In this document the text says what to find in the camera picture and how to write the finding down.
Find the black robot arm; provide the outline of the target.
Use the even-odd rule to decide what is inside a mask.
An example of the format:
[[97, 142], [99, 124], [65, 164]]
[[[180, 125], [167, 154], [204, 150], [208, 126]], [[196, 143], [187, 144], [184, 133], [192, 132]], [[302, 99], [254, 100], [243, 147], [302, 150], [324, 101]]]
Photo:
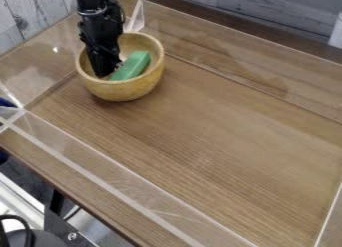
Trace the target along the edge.
[[120, 60], [119, 37], [123, 34], [125, 15], [117, 0], [76, 0], [79, 38], [97, 77], [115, 71]]

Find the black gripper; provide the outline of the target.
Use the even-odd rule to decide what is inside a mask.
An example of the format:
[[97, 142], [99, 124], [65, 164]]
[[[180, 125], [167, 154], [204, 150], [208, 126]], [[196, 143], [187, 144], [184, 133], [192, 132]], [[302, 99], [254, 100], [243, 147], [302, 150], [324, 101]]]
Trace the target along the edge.
[[80, 40], [85, 44], [91, 66], [95, 75], [104, 77], [121, 65], [117, 39], [123, 34], [124, 11], [119, 4], [103, 4], [80, 6], [77, 14], [81, 16]]

